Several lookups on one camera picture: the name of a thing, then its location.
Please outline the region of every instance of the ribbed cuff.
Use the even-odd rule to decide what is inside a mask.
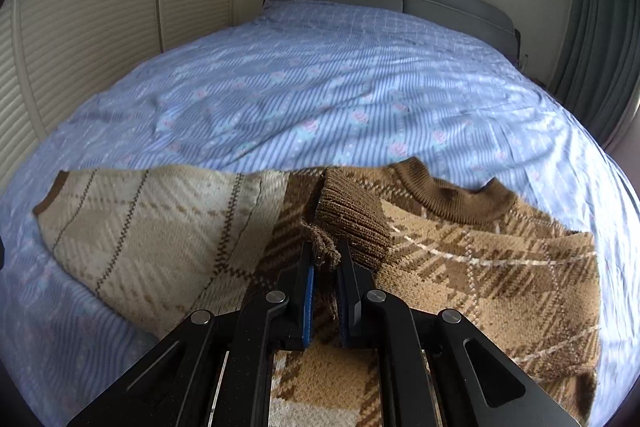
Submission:
[[[305,219],[337,242],[345,239],[354,260],[376,270],[391,247],[390,229],[380,199],[327,169],[312,192]]]
[[[478,192],[432,178],[427,167],[415,157],[391,166],[420,204],[437,216],[454,223],[490,223],[504,215],[518,198],[496,178]]]

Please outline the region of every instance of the beige plaid fabric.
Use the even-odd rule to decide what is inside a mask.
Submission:
[[[315,241],[325,298],[311,346],[276,354],[271,426],[381,424],[374,354],[340,349],[326,298],[343,238],[379,287],[423,311],[459,309],[574,417],[588,417],[600,301],[593,238],[496,180],[469,192],[414,158],[254,174],[98,169],[61,173],[34,211],[62,266],[158,337],[194,309],[238,309],[273,286],[304,239]]]

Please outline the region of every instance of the blue gripper pad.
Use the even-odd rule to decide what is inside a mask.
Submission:
[[[308,275],[306,276],[306,293],[305,293],[305,305],[303,306],[302,317],[302,345],[305,349],[311,342],[311,315],[312,315],[312,301],[314,294],[314,266],[309,266]]]

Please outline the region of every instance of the pink rose print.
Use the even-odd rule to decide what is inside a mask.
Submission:
[[[268,118],[282,118],[284,116],[284,111],[281,109],[274,109],[267,113]]]
[[[303,121],[300,125],[295,127],[295,133],[298,137],[298,142],[313,139],[319,128],[320,123],[318,120]]]
[[[167,150],[171,152],[180,152],[180,147],[181,147],[180,141],[174,140],[167,146]]]
[[[56,330],[51,324],[47,324],[42,328],[42,336],[49,342],[52,342],[56,338]]]
[[[404,103],[394,103],[391,105],[394,110],[400,114],[407,114],[409,112],[409,108],[404,105]]]
[[[162,118],[158,123],[158,131],[168,131],[174,128],[175,120],[173,118]]]
[[[347,79],[344,78],[343,76],[336,76],[335,78],[331,79],[331,82],[329,83],[329,86],[330,87],[343,86],[346,81],[347,81]]]
[[[249,94],[246,97],[247,102],[257,102],[258,100],[260,100],[262,98],[262,91],[258,91],[258,90],[252,90],[249,92]]]
[[[93,335],[95,335],[95,331],[97,331],[97,326],[93,318],[83,315],[82,317],[80,317],[78,322],[79,322],[80,330],[82,331],[82,333],[84,333],[88,337],[92,337]]]
[[[393,142],[389,144],[389,154],[394,158],[406,158],[407,147],[404,142]]]
[[[431,134],[433,139],[436,140],[440,145],[444,144],[447,141],[447,135],[443,133],[443,131],[433,131]]]
[[[133,156],[130,154],[127,154],[126,156],[124,156],[124,158],[122,158],[122,160],[118,162],[118,165],[120,166],[120,168],[128,167],[132,160],[133,160]]]
[[[369,115],[364,111],[355,110],[351,113],[351,121],[356,125],[366,125],[369,123]]]
[[[70,417],[75,416],[82,410],[82,406],[69,395],[62,397],[62,408]]]
[[[300,84],[295,84],[294,86],[291,86],[289,89],[295,92],[302,92],[304,90],[307,90],[309,87],[312,87],[313,85],[314,85],[313,82],[302,82]]]
[[[319,75],[320,75],[320,68],[318,68],[317,66],[313,66],[311,68],[308,68],[308,70],[306,70],[306,76],[308,76],[309,78],[316,78]]]
[[[51,277],[52,274],[53,274],[53,267],[50,264],[47,264],[47,266],[45,266],[42,269],[42,275],[40,277],[41,279],[48,279],[49,277]]]
[[[248,150],[252,149],[253,147],[255,147],[255,141],[242,143],[242,144],[240,144],[240,147],[238,147],[238,154],[239,155],[243,155],[244,153],[246,153]]]
[[[310,134],[315,134],[319,127],[318,120],[305,120],[302,123],[302,128]]]
[[[287,76],[287,74],[284,71],[276,71],[275,73],[271,73],[269,78],[273,82],[282,82],[285,76]]]

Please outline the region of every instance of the black metal arm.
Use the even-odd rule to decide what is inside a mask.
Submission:
[[[338,250],[340,337],[377,350],[385,427],[577,426],[460,312],[409,308]],[[313,281],[305,243],[276,290],[238,312],[194,312],[68,427],[267,427],[273,354],[308,346]]]

